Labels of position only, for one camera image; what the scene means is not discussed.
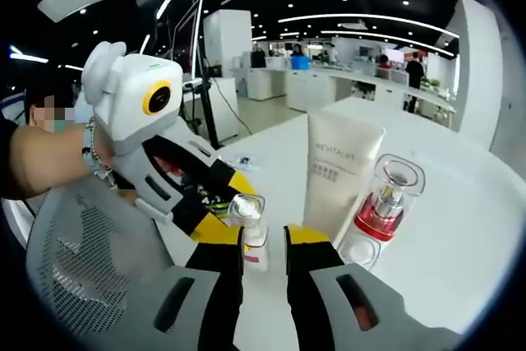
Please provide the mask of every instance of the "gray floor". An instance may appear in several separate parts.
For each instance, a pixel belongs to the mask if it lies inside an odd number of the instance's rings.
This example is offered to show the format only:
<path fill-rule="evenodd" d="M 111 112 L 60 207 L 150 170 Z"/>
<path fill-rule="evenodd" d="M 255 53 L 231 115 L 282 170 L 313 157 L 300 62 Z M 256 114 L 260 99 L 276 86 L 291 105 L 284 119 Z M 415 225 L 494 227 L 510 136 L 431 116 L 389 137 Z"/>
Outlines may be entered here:
<path fill-rule="evenodd" d="M 268 100 L 238 98 L 239 117 L 252 133 L 258 133 L 303 114 L 301 111 L 289 109 L 286 100 L 286 96 Z M 249 136 L 247 129 L 241 125 L 239 135 L 223 141 L 223 144 L 232 144 L 247 136 Z"/>

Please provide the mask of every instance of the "table surface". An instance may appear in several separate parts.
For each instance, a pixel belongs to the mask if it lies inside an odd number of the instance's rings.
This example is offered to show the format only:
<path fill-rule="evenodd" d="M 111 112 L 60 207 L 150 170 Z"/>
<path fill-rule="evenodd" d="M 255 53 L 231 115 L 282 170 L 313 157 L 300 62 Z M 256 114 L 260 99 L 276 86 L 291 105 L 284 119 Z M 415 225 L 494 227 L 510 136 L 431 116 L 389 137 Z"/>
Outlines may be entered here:
<path fill-rule="evenodd" d="M 399 84 L 399 83 L 396 83 L 390 80 L 385 80 L 383 78 L 374 77 L 374 76 L 366 76 L 365 74 L 362 74 L 361 72 L 357 72 L 357 71 L 331 69 L 329 67 L 314 67 L 306 71 L 299 71 L 299 70 L 293 71 L 289 69 L 270 69 L 270 68 L 260 68 L 260 69 L 255 69 L 255 70 L 265 70 L 269 72 L 310 72 L 310 73 L 317 73 L 317 74 L 324 73 L 331 77 L 345 78 L 347 80 L 353 80 L 353 81 L 361 81 L 361 82 L 365 82 L 367 84 L 373 84 L 373 85 L 382 85 L 387 89 L 402 90 L 404 93 L 408 95 L 416 96 L 419 99 L 426 100 L 428 102 L 436 104 L 437 106 L 442 107 L 443 109 L 451 111 L 452 113 L 456 113 L 456 110 L 454 109 L 454 107 L 447 100 L 441 98 L 440 96 L 436 94 L 433 94 L 425 90 L 417 90 L 416 88 L 413 88 L 411 86 Z"/>
<path fill-rule="evenodd" d="M 362 99 L 329 111 L 386 129 L 379 155 L 420 164 L 426 190 L 372 273 L 402 294 L 427 326 L 465 332 L 498 287 L 526 218 L 526 183 L 497 157 L 424 118 Z M 244 172 L 266 199 L 270 271 L 245 270 L 234 344 L 241 350 L 298 349 L 286 300 L 285 224 L 301 224 L 307 180 L 307 115 L 221 149 L 253 158 Z"/>

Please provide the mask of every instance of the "small glass bottle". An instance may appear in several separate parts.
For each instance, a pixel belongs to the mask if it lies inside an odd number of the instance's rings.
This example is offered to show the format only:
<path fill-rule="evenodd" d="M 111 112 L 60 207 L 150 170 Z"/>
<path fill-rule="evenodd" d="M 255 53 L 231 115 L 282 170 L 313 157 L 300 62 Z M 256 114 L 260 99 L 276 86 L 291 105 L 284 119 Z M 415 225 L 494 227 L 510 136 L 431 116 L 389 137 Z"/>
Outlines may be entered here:
<path fill-rule="evenodd" d="M 358 263 L 368 270 L 376 264 L 426 185 L 420 166 L 391 154 L 378 159 L 374 176 L 367 198 L 338 249 L 346 263 Z"/>
<path fill-rule="evenodd" d="M 237 194 L 228 206 L 228 218 L 232 225 L 243 229 L 243 258 L 245 267 L 260 271 L 269 269 L 269 227 L 262 218 L 265 198 L 247 193 Z"/>

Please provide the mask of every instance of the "blue bin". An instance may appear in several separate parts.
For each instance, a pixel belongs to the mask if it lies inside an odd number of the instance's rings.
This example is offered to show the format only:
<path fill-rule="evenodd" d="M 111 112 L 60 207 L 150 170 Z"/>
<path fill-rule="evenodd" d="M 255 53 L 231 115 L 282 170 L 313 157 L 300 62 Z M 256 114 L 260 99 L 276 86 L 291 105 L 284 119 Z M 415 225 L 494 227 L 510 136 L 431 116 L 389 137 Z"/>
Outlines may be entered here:
<path fill-rule="evenodd" d="M 309 57 L 291 57 L 293 70 L 309 70 Z"/>

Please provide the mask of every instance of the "yellow object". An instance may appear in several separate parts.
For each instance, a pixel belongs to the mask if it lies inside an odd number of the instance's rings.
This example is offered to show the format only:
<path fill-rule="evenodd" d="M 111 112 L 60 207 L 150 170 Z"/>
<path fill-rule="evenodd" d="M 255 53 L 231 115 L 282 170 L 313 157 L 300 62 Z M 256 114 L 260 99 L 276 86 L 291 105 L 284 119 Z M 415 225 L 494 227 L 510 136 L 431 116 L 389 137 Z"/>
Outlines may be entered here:
<path fill-rule="evenodd" d="M 208 213 L 190 237 L 209 244 L 238 244 L 239 226 L 226 226 L 215 215 Z"/>
<path fill-rule="evenodd" d="M 299 225 L 287 225 L 291 244 L 303 244 L 312 242 L 329 242 L 329 238 L 314 229 Z"/>
<path fill-rule="evenodd" d="M 151 97 L 154 95 L 155 92 L 157 92 L 160 88 L 163 88 L 167 86 L 170 89 L 170 94 L 172 93 L 172 85 L 170 84 L 170 81 L 162 80 L 157 81 L 149 90 L 146 92 L 145 98 L 142 100 L 142 111 L 146 115 L 156 115 L 157 112 L 152 113 L 150 111 L 150 100 Z"/>
<path fill-rule="evenodd" d="M 241 193 L 251 193 L 252 195 L 256 194 L 256 190 L 252 187 L 252 185 L 250 185 L 247 178 L 245 178 L 245 176 L 239 172 L 233 174 L 228 186 Z"/>

